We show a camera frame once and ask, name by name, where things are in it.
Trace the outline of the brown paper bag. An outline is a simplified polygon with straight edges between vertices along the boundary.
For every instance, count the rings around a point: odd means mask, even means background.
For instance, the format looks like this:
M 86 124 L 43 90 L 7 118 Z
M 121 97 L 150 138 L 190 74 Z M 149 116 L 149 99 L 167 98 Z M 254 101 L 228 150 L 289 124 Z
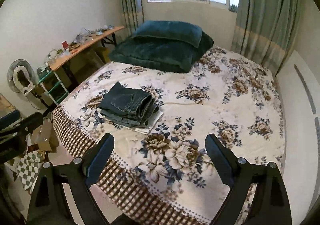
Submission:
M 59 146 L 58 138 L 50 120 L 45 119 L 31 135 L 32 144 L 36 144 L 41 151 L 55 151 Z

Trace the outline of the green striped right curtain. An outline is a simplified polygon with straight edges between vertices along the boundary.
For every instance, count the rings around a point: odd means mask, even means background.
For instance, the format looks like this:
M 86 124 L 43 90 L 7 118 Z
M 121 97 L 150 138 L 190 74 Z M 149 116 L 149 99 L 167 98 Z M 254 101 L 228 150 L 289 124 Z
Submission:
M 291 55 L 301 0 L 239 0 L 232 51 L 277 75 Z

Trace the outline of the white bed side board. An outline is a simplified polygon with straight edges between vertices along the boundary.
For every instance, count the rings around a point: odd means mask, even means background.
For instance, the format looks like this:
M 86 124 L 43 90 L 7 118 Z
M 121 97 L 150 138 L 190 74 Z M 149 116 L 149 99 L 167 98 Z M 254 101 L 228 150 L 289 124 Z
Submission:
M 283 179 L 292 223 L 301 224 L 319 197 L 319 83 L 297 51 L 276 79 L 285 122 Z

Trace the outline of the long wooden side table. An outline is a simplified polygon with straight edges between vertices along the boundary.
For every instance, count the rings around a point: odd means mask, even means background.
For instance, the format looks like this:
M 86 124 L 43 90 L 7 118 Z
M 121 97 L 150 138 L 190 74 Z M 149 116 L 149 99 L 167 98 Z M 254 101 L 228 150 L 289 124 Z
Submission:
M 56 58 L 55 60 L 52 60 L 48 62 L 49 67 L 52 71 L 57 70 L 61 66 L 63 66 L 66 62 L 71 60 L 74 56 L 81 53 L 85 49 L 89 48 L 93 44 L 101 41 L 104 44 L 110 44 L 113 46 L 117 45 L 116 41 L 116 35 L 118 31 L 121 31 L 122 29 L 125 29 L 125 26 L 116 26 L 114 29 L 109 29 L 104 31 L 102 35 L 96 35 L 93 34 L 91 39 L 86 41 L 84 44 L 81 44 L 78 48 L 76 48 L 74 51 L 71 51 L 68 55 L 61 55 L 60 57 Z

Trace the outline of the floral fleece bed blanket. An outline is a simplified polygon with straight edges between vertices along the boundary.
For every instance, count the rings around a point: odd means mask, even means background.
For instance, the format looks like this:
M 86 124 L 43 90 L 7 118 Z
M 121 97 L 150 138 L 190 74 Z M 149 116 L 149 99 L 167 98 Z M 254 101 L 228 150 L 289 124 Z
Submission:
M 149 92 L 162 117 L 147 133 L 105 118 L 98 107 L 115 83 Z M 66 150 L 82 156 L 106 133 L 114 151 L 97 183 L 141 224 L 209 224 L 229 188 L 204 141 L 212 133 L 253 164 L 281 164 L 284 121 L 271 72 L 212 47 L 188 73 L 112 62 L 77 87 L 53 113 Z

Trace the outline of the dark blue denim pants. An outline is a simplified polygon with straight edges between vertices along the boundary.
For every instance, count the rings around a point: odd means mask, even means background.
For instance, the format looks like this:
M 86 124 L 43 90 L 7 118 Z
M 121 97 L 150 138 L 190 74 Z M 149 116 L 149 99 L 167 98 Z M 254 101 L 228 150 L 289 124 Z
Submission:
M 107 119 L 126 127 L 146 127 L 151 117 L 159 112 L 149 92 L 124 87 L 120 82 L 103 96 L 98 107 Z

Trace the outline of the white standing fan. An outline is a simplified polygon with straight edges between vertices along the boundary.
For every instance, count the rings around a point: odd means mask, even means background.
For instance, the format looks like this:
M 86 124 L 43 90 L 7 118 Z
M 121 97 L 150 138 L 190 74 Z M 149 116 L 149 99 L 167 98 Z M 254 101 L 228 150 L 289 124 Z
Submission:
M 7 71 L 7 83 L 12 91 L 20 93 L 34 109 L 40 110 L 28 97 L 37 87 L 37 78 L 29 62 L 24 59 L 15 60 Z

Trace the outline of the dark green folded quilt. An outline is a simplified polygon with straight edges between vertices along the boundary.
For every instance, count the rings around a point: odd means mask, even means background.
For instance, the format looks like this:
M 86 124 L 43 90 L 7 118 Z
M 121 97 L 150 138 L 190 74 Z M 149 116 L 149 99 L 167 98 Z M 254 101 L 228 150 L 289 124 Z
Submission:
M 202 33 L 198 48 L 178 40 L 129 37 L 108 57 L 114 62 L 153 70 L 188 73 L 213 44 L 214 40 L 206 33 Z

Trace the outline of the green white small shelf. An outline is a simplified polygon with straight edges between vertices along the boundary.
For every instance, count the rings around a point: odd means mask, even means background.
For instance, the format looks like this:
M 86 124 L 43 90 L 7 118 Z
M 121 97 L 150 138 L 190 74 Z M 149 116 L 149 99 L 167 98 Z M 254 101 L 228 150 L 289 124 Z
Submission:
M 38 83 L 55 105 L 59 105 L 69 95 L 62 80 L 57 73 L 49 67 L 47 62 L 37 69 L 37 76 L 39 78 Z

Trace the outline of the dark green plush pillow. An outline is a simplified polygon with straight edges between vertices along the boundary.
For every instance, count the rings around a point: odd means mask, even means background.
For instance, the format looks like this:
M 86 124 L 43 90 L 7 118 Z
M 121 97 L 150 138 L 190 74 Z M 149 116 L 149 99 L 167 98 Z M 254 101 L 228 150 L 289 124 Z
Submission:
M 202 28 L 182 21 L 148 20 L 132 36 L 181 41 L 198 48 L 202 38 Z

